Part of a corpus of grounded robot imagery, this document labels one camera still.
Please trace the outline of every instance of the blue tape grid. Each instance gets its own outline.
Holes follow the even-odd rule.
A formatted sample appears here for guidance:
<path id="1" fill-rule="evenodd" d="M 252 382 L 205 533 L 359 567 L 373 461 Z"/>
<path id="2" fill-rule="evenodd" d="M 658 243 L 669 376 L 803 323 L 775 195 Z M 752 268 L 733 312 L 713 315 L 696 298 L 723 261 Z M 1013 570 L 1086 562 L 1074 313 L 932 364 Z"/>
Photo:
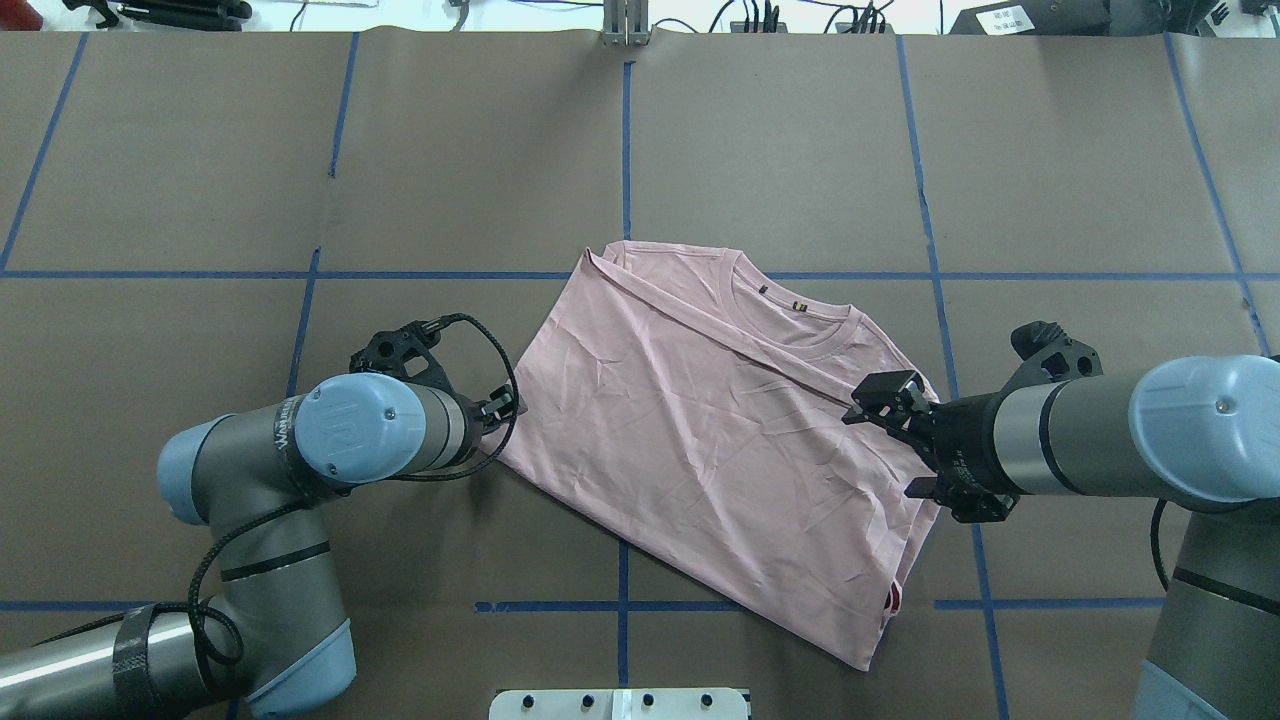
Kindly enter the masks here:
<path id="1" fill-rule="evenodd" d="M 301 279 L 306 281 L 302 310 L 298 318 L 298 331 L 294 341 L 293 355 L 289 366 L 287 395 L 297 391 L 298 364 L 301 361 L 302 347 L 306 340 L 307 323 L 310 319 L 311 301 L 315 293 L 316 282 L 347 281 L 347 279 L 457 279 L 457 281 L 566 281 L 570 273 L 563 272 L 483 272 L 483 270 L 392 270 L 392 272 L 346 272 L 346 270 L 320 270 L 320 249 L 311 255 L 307 270 L 9 270 L 8 263 L 13 252 L 18 233 L 22 228 L 22 219 L 27 205 L 38 181 L 40 169 L 45 155 L 54 138 L 58 122 L 65 106 L 67 97 L 72 90 L 76 72 L 79 68 L 84 54 L 87 35 L 82 35 L 72 58 L 67 77 L 63 82 L 61 92 L 54 106 L 49 126 L 36 154 L 31 173 L 27 178 L 22 199 L 18 204 L 14 219 L 9 227 L 3 251 L 0 251 L 0 278 L 13 279 Z M 929 272 L 777 272 L 769 277 L 777 281 L 787 279 L 826 279 L 826 281 L 924 281 L 933 286 L 934 304 L 937 310 L 938 328 L 942 337 L 942 352 L 947 369 L 947 386 L 952 397 L 960 396 L 959 382 L 956 379 L 956 363 L 951 347 L 950 325 L 946 316 L 946 299 L 943 295 L 945 282 L 966 281 L 1021 281 L 1021 282 L 1055 282 L 1055 281 L 1083 281 L 1083 282 L 1235 282 L 1249 307 L 1249 319 L 1257 336 L 1258 347 L 1265 355 L 1270 355 L 1270 343 L 1262 323 L 1258 318 L 1249 283 L 1252 282 L 1277 282 L 1280 273 L 1247 273 L 1239 256 L 1234 236 L 1222 210 L 1221 199 L 1213 182 L 1212 173 L 1201 146 L 1199 133 L 1192 117 L 1187 94 L 1183 87 L 1181 73 L 1178 58 L 1174 51 L 1172 38 L 1165 36 L 1165 49 L 1169 58 L 1170 73 L 1178 94 L 1178 101 L 1187 123 L 1189 141 L 1199 164 L 1204 179 L 1210 202 L 1213 206 L 1222 240 L 1231 260 L 1231 273 L 948 273 L 943 272 L 938 263 L 937 246 L 934 242 L 933 222 L 929 213 L 928 199 L 924 184 L 924 165 L 920 156 L 919 133 L 915 120 L 915 109 L 911 99 L 910 76 L 908 72 L 908 59 L 905 41 L 897 36 L 897 58 L 900 79 L 902 83 L 902 101 L 906 110 L 908 133 L 911 145 L 911 160 L 915 170 L 916 192 L 920 206 L 920 222 L 925 234 L 925 249 L 929 259 Z M 338 118 L 334 124 L 333 154 L 329 161 L 329 176 L 335 177 L 338 156 L 342 146 L 343 127 L 348 108 L 351 86 L 355 76 L 356 56 L 360 46 L 360 33 L 352 33 L 348 50 L 347 68 L 343 79 L 342 97 L 338 109 Z M 631 79 L 634 61 L 626 61 L 622 68 L 622 234 L 631 238 Z M 1009 720 L 1009 705 L 1004 687 L 1004 669 L 1000 659 L 1000 642 L 996 629 L 997 611 L 1041 611 L 1041 610 L 1125 610 L 1125 609 L 1156 609 L 1164 602 L 1158 597 L 1092 597 L 1092 598 L 1027 598 L 1027 600 L 997 600 L 991 594 L 991 583 L 987 573 L 987 557 L 983 547 L 982 528 L 972 527 L 972 542 L 974 560 L 978 569 L 979 598 L 978 600 L 940 600 L 934 602 L 937 611 L 980 611 L 987 628 L 988 651 L 992 664 L 992 678 L 1000 720 Z M 0 601 L 0 612 L 118 612 L 145 605 L 147 601 Z M 628 667 L 628 616 L 632 612 L 733 612 L 741 607 L 730 601 L 634 601 L 630 600 L 630 546 L 618 542 L 618 593 L 616 601 L 515 601 L 515 602 L 476 602 L 475 611 L 479 614 L 503 612 L 614 612 L 617 614 L 618 632 L 618 685 L 627 687 L 630 683 Z M 227 708 L 227 717 L 232 720 L 238 714 L 238 703 L 232 702 Z"/>

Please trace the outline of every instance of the white label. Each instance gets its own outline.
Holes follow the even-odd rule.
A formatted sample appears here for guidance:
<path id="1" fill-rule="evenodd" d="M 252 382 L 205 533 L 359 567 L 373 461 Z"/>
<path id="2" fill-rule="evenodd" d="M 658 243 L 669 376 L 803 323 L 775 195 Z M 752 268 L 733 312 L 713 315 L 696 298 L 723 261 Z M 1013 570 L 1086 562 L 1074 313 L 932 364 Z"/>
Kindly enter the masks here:
<path id="1" fill-rule="evenodd" d="M 987 35 L 1014 35 L 1015 32 L 1036 29 L 1021 5 L 987 10 L 974 17 L 982 23 L 982 29 L 987 31 Z"/>

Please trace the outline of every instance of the white metal plate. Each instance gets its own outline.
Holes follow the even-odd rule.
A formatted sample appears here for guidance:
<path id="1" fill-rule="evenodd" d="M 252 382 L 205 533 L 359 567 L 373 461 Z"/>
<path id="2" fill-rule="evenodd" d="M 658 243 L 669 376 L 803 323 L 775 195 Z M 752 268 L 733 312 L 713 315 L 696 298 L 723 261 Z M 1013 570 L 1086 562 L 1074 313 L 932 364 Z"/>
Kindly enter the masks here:
<path id="1" fill-rule="evenodd" d="M 1021 5 L 987 10 L 974 17 L 982 23 L 982 29 L 987 31 L 987 35 L 1014 35 L 1036 29 L 1030 17 L 1027 15 L 1027 10 Z"/>
<path id="2" fill-rule="evenodd" d="M 489 720 L 750 720 L 749 697 L 732 688 L 503 691 Z"/>

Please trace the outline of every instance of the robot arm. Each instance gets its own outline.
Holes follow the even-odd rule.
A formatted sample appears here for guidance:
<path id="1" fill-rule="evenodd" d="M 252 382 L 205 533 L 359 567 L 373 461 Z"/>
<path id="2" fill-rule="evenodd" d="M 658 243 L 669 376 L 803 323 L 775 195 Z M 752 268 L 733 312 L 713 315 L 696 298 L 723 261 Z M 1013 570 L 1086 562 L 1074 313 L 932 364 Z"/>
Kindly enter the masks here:
<path id="1" fill-rule="evenodd" d="M 1135 720 L 1274 717 L 1280 707 L 1280 363 L 1184 357 L 1102 375 L 1056 324 L 1014 331 L 1000 391 L 924 400 L 914 372 L 868 375 L 845 421 L 873 423 L 937 473 L 911 497 L 961 523 L 1024 495 L 1156 497 L 1193 511 Z"/>
<path id="2" fill-rule="evenodd" d="M 180 520 L 220 538 L 188 603 L 137 609 L 0 657 L 0 716 L 180 717 L 243 696 L 265 719 L 306 712 L 346 689 L 355 653 L 319 505 L 389 477 L 470 474 L 489 460 L 415 475 L 461 466 L 483 434 L 507 424 L 509 437 L 515 424 L 513 382 L 472 402 L 430 356 L 440 329 L 458 319 L 467 318 L 379 333 L 352 357 L 352 374 L 172 438 L 157 464 L 161 495 Z M 408 377 L 404 363 L 419 356 L 428 369 Z M 223 593 L 200 603 L 214 556 Z"/>

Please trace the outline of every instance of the t-shirt neckline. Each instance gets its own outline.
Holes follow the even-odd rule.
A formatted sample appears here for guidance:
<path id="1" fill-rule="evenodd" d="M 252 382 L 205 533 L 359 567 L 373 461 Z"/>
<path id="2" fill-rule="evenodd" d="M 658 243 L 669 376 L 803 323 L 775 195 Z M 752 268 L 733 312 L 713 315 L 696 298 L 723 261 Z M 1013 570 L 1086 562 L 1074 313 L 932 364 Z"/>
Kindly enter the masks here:
<path id="1" fill-rule="evenodd" d="M 858 329 L 858 323 L 861 320 L 861 313 L 852 305 L 831 305 L 828 302 L 810 300 L 791 292 L 774 281 L 771 281 L 746 258 L 746 254 L 741 250 L 724 249 L 717 273 L 719 275 L 717 282 L 717 293 L 719 297 L 717 300 L 730 318 L 732 318 L 733 324 L 751 337 L 785 350 L 803 360 L 826 357 L 827 355 L 832 355 L 833 352 L 846 347 L 852 340 L 854 332 Z M 778 342 L 769 337 L 768 333 L 763 332 L 750 320 L 750 318 L 746 316 L 746 313 L 744 313 L 741 306 L 741 302 L 745 299 L 740 299 L 740 291 L 733 288 L 735 277 L 741 278 L 749 287 L 767 288 L 765 292 L 759 293 L 763 301 L 781 305 L 783 307 L 792 307 L 796 311 L 800 311 L 800 307 L 804 307 L 805 313 L 817 318 L 837 322 L 840 323 L 840 327 L 814 345 L 786 345 Z"/>

